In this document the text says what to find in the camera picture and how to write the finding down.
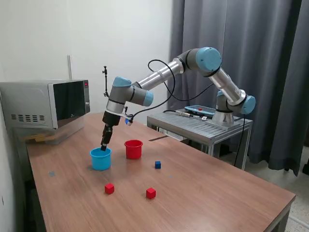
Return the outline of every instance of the microwave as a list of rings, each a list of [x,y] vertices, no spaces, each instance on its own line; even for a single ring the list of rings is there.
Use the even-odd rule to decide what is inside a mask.
[[[1,82],[0,94],[10,127],[58,129],[90,112],[88,80]]]

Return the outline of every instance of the robotic arm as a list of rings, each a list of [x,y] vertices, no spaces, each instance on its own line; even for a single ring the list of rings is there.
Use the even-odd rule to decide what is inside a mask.
[[[246,92],[239,89],[231,78],[221,68],[221,55],[211,47],[203,47],[188,50],[174,58],[168,64],[174,75],[193,70],[208,77],[219,89],[217,95],[216,113],[212,118],[217,123],[234,123],[232,113],[249,114],[255,107],[255,98],[248,96]],[[112,127],[117,126],[122,116],[126,102],[132,102],[142,106],[150,106],[153,102],[153,94],[149,91],[157,85],[172,77],[168,67],[163,67],[153,72],[142,80],[131,83],[123,77],[116,77],[107,102],[106,111],[103,116],[105,123],[101,150],[106,149],[112,136]]]

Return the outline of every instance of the floor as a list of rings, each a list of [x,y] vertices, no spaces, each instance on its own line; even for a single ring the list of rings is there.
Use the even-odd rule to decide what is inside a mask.
[[[231,162],[234,158],[235,155],[231,154],[224,157],[223,160]],[[304,147],[300,165],[301,170],[304,164],[307,163],[308,158],[309,147]],[[291,170],[288,172],[284,170],[271,170],[267,167],[265,161],[259,164],[253,164],[250,163],[249,159],[247,159],[245,170],[295,193],[296,199],[292,204],[290,214],[309,224],[309,175],[303,174],[300,170],[298,177],[296,177]],[[309,230],[295,221],[288,219],[286,232],[309,232]]]

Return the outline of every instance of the red cup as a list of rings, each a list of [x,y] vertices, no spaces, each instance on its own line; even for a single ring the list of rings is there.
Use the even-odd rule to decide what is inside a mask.
[[[141,157],[141,146],[143,142],[137,139],[128,140],[125,142],[126,146],[126,158],[127,159],[139,159]]]

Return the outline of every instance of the blue cube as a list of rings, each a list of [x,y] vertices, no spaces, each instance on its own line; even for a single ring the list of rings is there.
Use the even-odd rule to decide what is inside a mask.
[[[156,169],[160,169],[160,168],[161,168],[161,162],[160,162],[160,161],[154,162],[154,167],[155,167]]]

